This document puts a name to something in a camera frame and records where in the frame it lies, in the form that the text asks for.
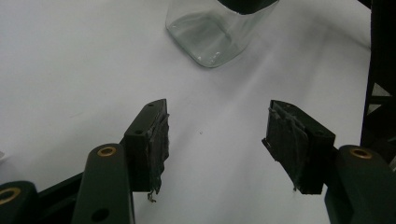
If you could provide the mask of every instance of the brass screw hole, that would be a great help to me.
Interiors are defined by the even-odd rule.
[[[21,190],[19,188],[9,188],[9,189],[1,190],[0,191],[0,205],[11,202],[20,193],[21,193]]]
[[[353,156],[356,156],[358,158],[365,159],[365,160],[370,160],[373,157],[373,155],[370,152],[368,152],[364,149],[361,149],[361,148],[352,148],[352,149],[350,149],[349,152]]]
[[[98,151],[98,156],[101,157],[108,157],[108,156],[112,156],[114,153],[116,153],[116,149],[114,147],[104,147],[99,149]]]

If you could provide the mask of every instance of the white surface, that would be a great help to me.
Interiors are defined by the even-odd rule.
[[[329,223],[323,196],[292,192],[261,143],[271,99],[358,144],[370,11],[355,0],[283,0],[239,57],[205,69],[164,28],[169,0],[0,0],[0,184],[45,189],[119,142],[166,98],[161,193],[137,223]]]

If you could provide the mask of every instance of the white table surface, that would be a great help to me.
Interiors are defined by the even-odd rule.
[[[237,58],[197,65],[164,28],[170,0],[0,0],[0,184],[38,190],[83,171],[147,103],[166,98],[170,157],[137,223],[329,223],[261,140],[271,99],[358,144],[370,10],[356,0],[281,0]]]

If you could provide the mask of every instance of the black jar lid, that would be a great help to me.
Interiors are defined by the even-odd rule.
[[[218,0],[225,7],[242,15],[253,14],[277,0]]]

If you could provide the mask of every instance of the glass jar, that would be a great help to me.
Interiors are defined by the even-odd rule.
[[[200,65],[227,63],[248,45],[278,0],[173,0],[166,29]]]

